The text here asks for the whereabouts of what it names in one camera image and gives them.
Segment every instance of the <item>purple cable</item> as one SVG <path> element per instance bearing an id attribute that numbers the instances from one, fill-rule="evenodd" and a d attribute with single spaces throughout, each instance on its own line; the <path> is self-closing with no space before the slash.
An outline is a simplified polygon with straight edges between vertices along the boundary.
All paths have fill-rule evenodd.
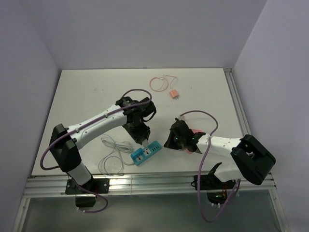
<path id="1" fill-rule="evenodd" d="M 129 108 L 134 108 L 134 107 L 141 106 L 141 105 L 146 105 L 146 104 L 148 104 L 148 103 L 152 100 L 152 98 L 153 98 L 150 92 L 148 92 L 148 91 L 145 90 L 145 89 L 141 89 L 141 88 L 134 88 L 134 89 L 128 90 L 127 92 L 125 92 L 125 93 L 122 95 L 122 98 L 123 98 L 126 94 L 128 94 L 128 93 L 130 93 L 130 92 L 133 92 L 133 91 L 142 91 L 142 92 L 147 93 L 147 94 L 149 95 L 149 100 L 148 100 L 148 101 L 145 101 L 145 102 L 142 102 L 142 103 L 136 103 L 136 104 L 128 105 L 128 106 L 125 106 L 125 107 L 122 107 L 122 108 L 113 110 L 113 111 L 107 113 L 107 115 L 102 115 L 102 116 L 100 116 L 100 117 L 98 117 L 98 118 L 96 118 L 96 119 L 94 119 L 94 120 L 92 120 L 92 121 L 90 121 L 90 122 L 88 122 L 88 123 L 82 125 L 80 128 L 78 128 L 78 130 L 82 130 L 82 129 L 84 129 L 84 128 L 86 128 L 86 127 L 88 127 L 88 126 L 90 126 L 90 125 L 92 125 L 92 124 L 94 124 L 94 123 L 96 123 L 96 122 L 98 122 L 98 121 L 100 121 L 100 120 L 102 120 L 102 119 L 104 119 L 104 118 L 106 118 L 106 117 L 112 115 L 112 114 L 115 114 L 115 113 L 117 113 L 117 112 L 119 112 L 119 111 L 126 110 L 126 109 L 129 109 Z M 68 132 L 68 133 L 62 135 L 62 136 L 60 136 L 59 138 L 57 138 L 55 141 L 53 141 L 53 142 L 48 146 L 48 148 L 43 152 L 42 157 L 41 157 L 41 160 L 40 160 L 40 167 L 41 167 L 43 170 L 48 171 L 48 170 L 52 170 L 52 169 L 59 168 L 59 166 L 54 166 L 54 167 L 50 167 L 50 168 L 45 168 L 44 165 L 43 165 L 44 158 L 45 158 L 46 154 L 48 153 L 48 151 L 49 151 L 51 148 L 53 148 L 59 141 L 61 141 L 62 139 L 66 138 L 66 137 L 68 137 L 68 136 L 70 136 L 70 135 L 72 135 L 72 134 L 74 134 L 74 133 L 76 133 L 76 132 L 77 132 L 77 130 L 75 129 L 75 130 L 72 130 L 71 132 Z M 74 180 L 74 182 L 75 182 L 76 186 L 77 186 L 80 190 L 82 190 L 82 191 L 84 191 L 84 192 L 87 192 L 87 193 L 89 193 L 89 194 L 93 194 L 93 195 L 95 195 L 95 196 L 97 196 L 97 197 L 100 197 L 100 198 L 102 198 L 102 199 L 104 199 L 104 200 L 106 201 L 106 205 L 105 205 L 102 209 L 94 210 L 94 211 L 81 210 L 81 209 L 80 209 L 81 211 L 85 211 L 86 213 L 97 213 L 97 212 L 103 211 L 103 210 L 107 207 L 108 201 L 107 201 L 107 199 L 106 199 L 105 197 L 103 197 L 103 196 L 101 196 L 101 195 L 99 195 L 99 194 L 97 194 L 97 193 L 94 193 L 94 192 L 91 192 L 91 191 L 88 191 L 88 190 L 84 189 L 84 188 L 81 187 L 75 180 Z"/>
<path id="2" fill-rule="evenodd" d="M 204 113 L 208 116 L 210 116 L 216 123 L 216 128 L 210 133 L 210 137 L 208 139 L 208 146 L 207 146 L 207 149 L 204 153 L 204 156 L 202 158 L 202 161 L 199 165 L 199 168 L 198 168 L 198 173 L 197 173 L 197 200 L 198 200 L 198 206 L 199 206 L 199 210 L 200 210 L 200 213 L 202 215 L 202 218 L 206 221 L 206 222 L 214 222 L 220 215 L 221 213 L 224 211 L 225 207 L 227 206 L 228 202 L 230 201 L 231 198 L 233 198 L 235 196 L 235 194 L 238 192 L 239 190 L 239 187 L 240 187 L 240 180 L 237 180 L 234 187 L 232 188 L 232 192 L 228 195 L 225 203 L 223 204 L 222 208 L 220 209 L 220 211 L 217 213 L 217 215 L 212 218 L 212 219 L 208 219 L 205 214 L 204 214 L 204 211 L 203 211 L 203 207 L 202 207 L 202 200 L 201 200 L 201 186 L 200 186 L 200 181 L 201 181 L 201 173 L 202 173 L 202 168 L 203 168 L 203 164 L 204 164 L 204 161 L 205 161 L 205 158 L 210 150 L 210 147 L 211 147 L 211 136 L 216 132 L 216 130 L 218 129 L 219 127 L 219 123 L 218 121 L 216 120 L 216 118 L 214 116 L 212 116 L 211 114 L 205 112 L 205 111 L 201 111 L 201 110 L 191 110 L 191 111 L 188 111 L 188 112 L 185 112 L 183 114 L 181 114 L 180 116 L 183 116 L 183 115 L 186 115 L 188 113 L 192 113 L 192 112 L 199 112 L 199 113 Z"/>

